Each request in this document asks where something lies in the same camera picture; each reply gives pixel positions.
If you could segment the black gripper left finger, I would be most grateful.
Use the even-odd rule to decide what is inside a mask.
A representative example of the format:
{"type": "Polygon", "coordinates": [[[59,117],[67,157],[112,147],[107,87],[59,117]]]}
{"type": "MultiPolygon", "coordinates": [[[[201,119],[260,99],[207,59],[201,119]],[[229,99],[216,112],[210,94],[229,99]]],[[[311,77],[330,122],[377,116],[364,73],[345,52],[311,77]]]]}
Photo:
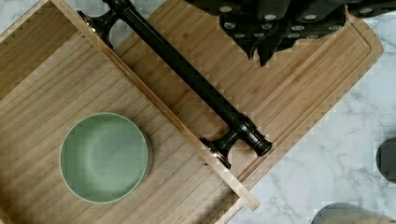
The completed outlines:
{"type": "Polygon", "coordinates": [[[261,23],[252,15],[221,15],[219,25],[238,47],[242,49],[249,59],[260,39],[263,37],[261,23]]]}

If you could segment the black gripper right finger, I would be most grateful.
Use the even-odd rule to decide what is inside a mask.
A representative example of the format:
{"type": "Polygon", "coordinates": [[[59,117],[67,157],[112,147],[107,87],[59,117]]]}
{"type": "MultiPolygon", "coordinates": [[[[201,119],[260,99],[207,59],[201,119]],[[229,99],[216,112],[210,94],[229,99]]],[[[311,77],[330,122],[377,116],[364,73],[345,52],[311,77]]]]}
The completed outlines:
{"type": "Polygon", "coordinates": [[[292,19],[282,21],[275,31],[259,44],[257,52],[260,65],[265,66],[276,52],[292,48],[299,39],[321,38],[342,29],[345,23],[346,15],[336,12],[319,21],[299,22],[292,19]]]}

